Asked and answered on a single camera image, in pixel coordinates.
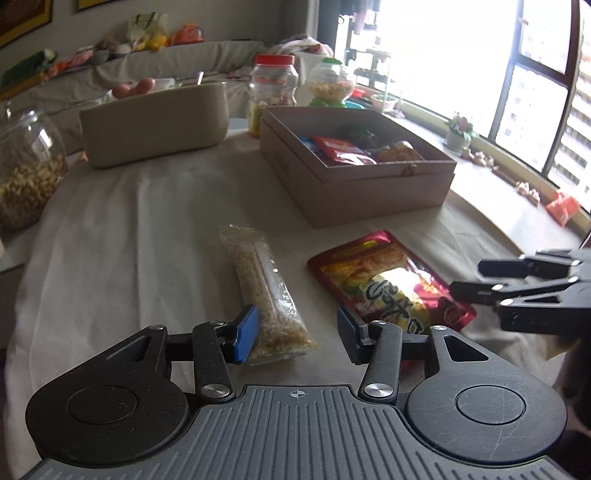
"plastic jar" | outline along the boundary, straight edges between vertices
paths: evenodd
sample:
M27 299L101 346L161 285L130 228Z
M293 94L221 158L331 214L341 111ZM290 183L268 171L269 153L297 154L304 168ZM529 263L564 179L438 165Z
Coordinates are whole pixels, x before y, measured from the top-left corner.
M61 136L33 109L0 122L0 226L19 230L36 223L68 170Z
M337 59L322 60L312 69L306 85L314 96L310 106L344 107L355 90L355 75Z
M251 76L248 132L259 136L262 110L266 106L295 106L298 74L293 55L257 55Z

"metal screw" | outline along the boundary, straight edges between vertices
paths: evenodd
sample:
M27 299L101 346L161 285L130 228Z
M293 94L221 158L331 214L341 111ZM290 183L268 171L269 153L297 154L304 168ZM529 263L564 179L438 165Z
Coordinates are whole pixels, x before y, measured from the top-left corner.
M366 395L369 395L373 398L389 397L392 395L392 393L394 393L394 389L385 383L370 383L369 385L365 386L363 391Z
M210 383L201 389L201 393L209 398L223 398L230 394L230 387L221 383Z

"robotic hand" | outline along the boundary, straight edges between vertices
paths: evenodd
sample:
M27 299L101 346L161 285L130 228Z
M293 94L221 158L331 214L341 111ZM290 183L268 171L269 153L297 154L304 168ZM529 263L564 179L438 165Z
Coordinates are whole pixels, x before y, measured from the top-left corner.
M566 480L545 454L566 423L547 385L443 326L428 335L367 325L339 310L352 362L347 385L247 385L236 395L226 363L243 362L256 307L192 334L148 327L41 388L27 426L43 460L27 480L497 479ZM426 379L398 395L403 359ZM193 361L195 394L170 381Z
M555 458L577 476L589 475L591 450L591 248L543 250L519 259L483 260L485 277L537 277L534 284L452 282L458 301L491 305L503 330L549 333L570 339L556 382L569 409L569 432Z

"potted plant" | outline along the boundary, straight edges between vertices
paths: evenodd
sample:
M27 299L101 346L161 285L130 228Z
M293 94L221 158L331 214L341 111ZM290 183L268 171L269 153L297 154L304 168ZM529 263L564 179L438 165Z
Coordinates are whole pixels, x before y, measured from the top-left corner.
M453 150L464 150L470 146L472 139L478 136L468 119L465 116L460 116L458 112L446 124L449 132L447 132L445 143Z

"table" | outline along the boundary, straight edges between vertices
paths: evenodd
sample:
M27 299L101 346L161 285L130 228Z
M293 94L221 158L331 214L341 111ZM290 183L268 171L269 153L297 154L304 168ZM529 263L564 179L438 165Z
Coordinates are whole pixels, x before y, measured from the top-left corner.
M377 229L390 230L446 281L474 279L483 257L515 254L459 196L441 208L313 229L260 156L258 143L232 131L219 145L110 168L76 167L47 205L17 301L8 351L6 444L16 478L38 459L24 424L34 391L148 325L170 333L228 320L243 301L219 229L263 230L318 350L285 362L231 368L235 386L352 384L352 365L336 330L336 300L306 270L326 249ZM489 309L464 333L544 381L561 359L546 362L539 336L501 332ZM192 366L173 380L191 391Z

